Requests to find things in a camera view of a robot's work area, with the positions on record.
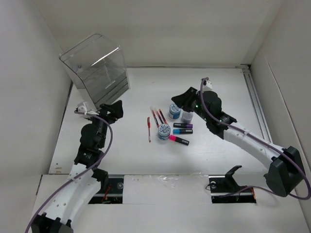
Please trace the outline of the clear acrylic drawer organizer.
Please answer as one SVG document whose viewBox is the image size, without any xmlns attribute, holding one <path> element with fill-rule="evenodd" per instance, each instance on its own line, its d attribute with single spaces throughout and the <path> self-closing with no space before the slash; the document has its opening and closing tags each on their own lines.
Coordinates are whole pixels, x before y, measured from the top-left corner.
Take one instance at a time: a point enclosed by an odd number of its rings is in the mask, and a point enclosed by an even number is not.
<svg viewBox="0 0 311 233">
<path fill-rule="evenodd" d="M 130 83 L 123 51 L 107 37 L 95 33 L 59 55 L 73 84 L 90 107 L 112 104 Z"/>
</svg>

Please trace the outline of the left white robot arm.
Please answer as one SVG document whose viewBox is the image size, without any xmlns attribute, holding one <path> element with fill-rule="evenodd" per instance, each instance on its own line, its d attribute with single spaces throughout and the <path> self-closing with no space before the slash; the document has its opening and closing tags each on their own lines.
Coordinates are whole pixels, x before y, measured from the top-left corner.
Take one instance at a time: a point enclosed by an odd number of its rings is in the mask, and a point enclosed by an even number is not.
<svg viewBox="0 0 311 233">
<path fill-rule="evenodd" d="M 98 166 L 111 145 L 105 144 L 112 134 L 111 124 L 123 117 L 122 101 L 101 104 L 97 112 L 77 107 L 75 114 L 88 117 L 90 123 L 81 129 L 80 146 L 66 182 L 54 191 L 31 218 L 26 232 L 71 233 L 82 211 L 98 192 L 108 188 L 108 173 Z"/>
</svg>

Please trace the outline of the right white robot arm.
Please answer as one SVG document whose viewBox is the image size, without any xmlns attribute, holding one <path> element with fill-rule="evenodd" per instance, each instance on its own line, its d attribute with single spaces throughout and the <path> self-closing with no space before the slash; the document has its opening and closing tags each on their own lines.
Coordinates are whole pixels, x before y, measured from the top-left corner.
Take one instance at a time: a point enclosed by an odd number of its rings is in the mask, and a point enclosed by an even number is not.
<svg viewBox="0 0 311 233">
<path fill-rule="evenodd" d="M 258 137 L 222 110 L 222 101 L 213 91 L 190 87 L 172 101 L 186 112 L 194 112 L 206 123 L 209 131 L 260 161 L 266 168 L 264 178 L 269 189 L 280 197 L 288 196 L 302 181 L 310 188 L 299 151 L 283 148 Z"/>
</svg>

